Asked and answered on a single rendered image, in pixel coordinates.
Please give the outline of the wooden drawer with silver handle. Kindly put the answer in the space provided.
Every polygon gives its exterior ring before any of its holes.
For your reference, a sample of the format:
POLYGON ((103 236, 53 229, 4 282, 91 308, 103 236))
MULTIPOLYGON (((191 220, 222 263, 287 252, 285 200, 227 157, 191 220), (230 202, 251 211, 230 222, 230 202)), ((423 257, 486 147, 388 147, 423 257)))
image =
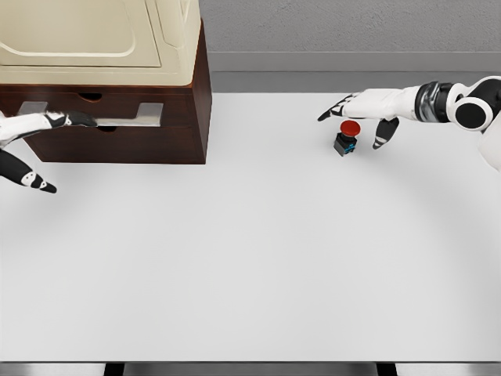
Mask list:
POLYGON ((6 115, 76 110, 93 116, 98 126, 159 128, 187 126, 189 110, 183 95, 149 93, 22 92, 0 90, 0 110, 6 115))

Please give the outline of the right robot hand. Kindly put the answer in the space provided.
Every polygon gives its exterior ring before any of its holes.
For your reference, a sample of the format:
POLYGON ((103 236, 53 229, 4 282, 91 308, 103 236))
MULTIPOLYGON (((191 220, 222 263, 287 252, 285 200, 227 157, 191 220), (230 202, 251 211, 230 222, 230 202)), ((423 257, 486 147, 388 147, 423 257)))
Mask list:
POLYGON ((378 120, 374 150, 381 148, 393 137, 400 118, 416 120, 413 99, 404 89, 367 89, 349 94, 321 114, 318 121, 332 116, 378 120))

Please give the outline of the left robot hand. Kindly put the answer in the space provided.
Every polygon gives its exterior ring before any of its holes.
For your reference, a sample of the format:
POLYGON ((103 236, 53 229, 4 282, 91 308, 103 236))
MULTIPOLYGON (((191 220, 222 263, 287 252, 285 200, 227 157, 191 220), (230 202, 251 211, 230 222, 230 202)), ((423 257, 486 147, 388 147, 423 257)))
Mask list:
POLYGON ((12 117, 6 117, 0 111, 0 177, 20 186, 28 186, 36 190, 56 193, 57 189, 54 185, 44 180, 18 157, 5 151, 5 147, 14 140, 32 136, 41 131, 75 125, 96 127, 97 122, 89 114, 72 110, 64 112, 39 112, 12 117))

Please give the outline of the red button switch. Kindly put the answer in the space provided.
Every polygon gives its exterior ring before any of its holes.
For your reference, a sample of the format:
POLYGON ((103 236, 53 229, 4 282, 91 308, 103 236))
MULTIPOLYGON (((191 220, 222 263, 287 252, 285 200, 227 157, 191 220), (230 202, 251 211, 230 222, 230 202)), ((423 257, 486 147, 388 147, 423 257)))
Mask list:
POLYGON ((345 120, 341 122, 340 131, 337 133, 333 148, 343 157, 354 151, 361 127, 357 121, 345 120))

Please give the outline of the plain brown wooden drawer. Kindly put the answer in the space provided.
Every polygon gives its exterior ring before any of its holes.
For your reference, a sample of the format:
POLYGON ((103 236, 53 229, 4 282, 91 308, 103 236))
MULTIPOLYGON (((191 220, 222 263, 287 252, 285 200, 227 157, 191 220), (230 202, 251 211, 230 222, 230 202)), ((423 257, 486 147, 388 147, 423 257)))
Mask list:
POLYGON ((200 139, 187 127, 62 127, 25 139, 44 162, 203 165, 200 139))

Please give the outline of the beige appliance with door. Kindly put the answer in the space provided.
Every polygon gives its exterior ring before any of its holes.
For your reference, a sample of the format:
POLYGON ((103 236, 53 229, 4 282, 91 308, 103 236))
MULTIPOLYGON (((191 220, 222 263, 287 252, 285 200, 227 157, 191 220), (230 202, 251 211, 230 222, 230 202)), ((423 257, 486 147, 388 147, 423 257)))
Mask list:
POLYGON ((183 86, 199 0, 0 0, 0 84, 183 86))

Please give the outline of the brown wooden cabinet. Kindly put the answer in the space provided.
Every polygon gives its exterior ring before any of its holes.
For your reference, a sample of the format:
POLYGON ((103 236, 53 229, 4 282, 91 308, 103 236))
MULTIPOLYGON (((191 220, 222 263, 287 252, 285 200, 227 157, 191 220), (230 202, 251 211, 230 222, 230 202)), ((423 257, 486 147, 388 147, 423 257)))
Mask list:
MULTIPOLYGON (((199 35, 196 51, 196 62, 193 72, 193 80, 185 86, 158 86, 158 85, 19 85, 0 83, 0 90, 7 88, 19 88, 22 92, 88 92, 98 89, 105 93, 149 93, 183 95, 189 110, 189 124, 187 127, 200 139, 204 149, 205 161, 207 156, 207 143, 211 121, 212 91, 209 68, 207 62, 207 48, 205 34, 199 35)), ((97 128, 103 132, 113 132, 118 127, 97 128)))

